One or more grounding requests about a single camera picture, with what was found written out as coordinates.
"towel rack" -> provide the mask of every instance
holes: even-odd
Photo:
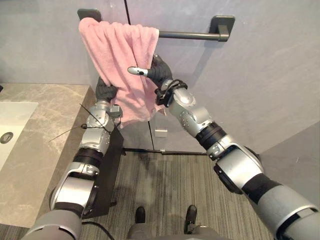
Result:
[[[81,19],[94,18],[96,21],[101,22],[101,13],[97,9],[84,9],[81,8],[77,11]],[[195,40],[211,40],[218,42],[228,41],[232,28],[235,23],[235,17],[229,15],[218,15],[211,19],[210,28],[208,33],[201,32],[184,32],[184,31],[159,31],[159,38],[166,39],[195,39]]]

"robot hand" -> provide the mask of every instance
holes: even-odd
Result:
[[[170,67],[159,55],[153,55],[150,69],[131,66],[128,68],[128,72],[150,78],[158,88],[161,88],[165,81],[173,79]]]

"white sink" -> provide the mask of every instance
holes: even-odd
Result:
[[[37,105],[0,101],[0,171]]]

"floor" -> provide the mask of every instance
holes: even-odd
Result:
[[[138,206],[146,209],[146,222],[157,236],[183,232],[189,205],[198,209],[197,224],[214,228],[235,240],[272,240],[242,195],[231,194],[213,171],[206,156],[161,155],[127,152],[121,157],[115,183],[117,205],[94,221],[104,225],[115,239],[125,239]],[[26,228],[0,225],[0,239],[18,240]],[[106,240],[92,225],[85,225],[81,240]]]

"silver metal arm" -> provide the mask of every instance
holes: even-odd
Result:
[[[161,90],[165,91],[171,82],[165,81]],[[320,239],[318,208],[291,188],[266,177],[255,154],[212,121],[186,88],[172,91],[168,109],[206,149],[207,155],[217,160],[214,171],[223,184],[231,192],[246,195],[276,239]]]
[[[79,150],[50,198],[51,211],[42,215],[23,240],[77,240],[81,218],[92,211],[100,162],[106,154],[110,134],[122,117],[118,105],[99,100],[89,110]]]

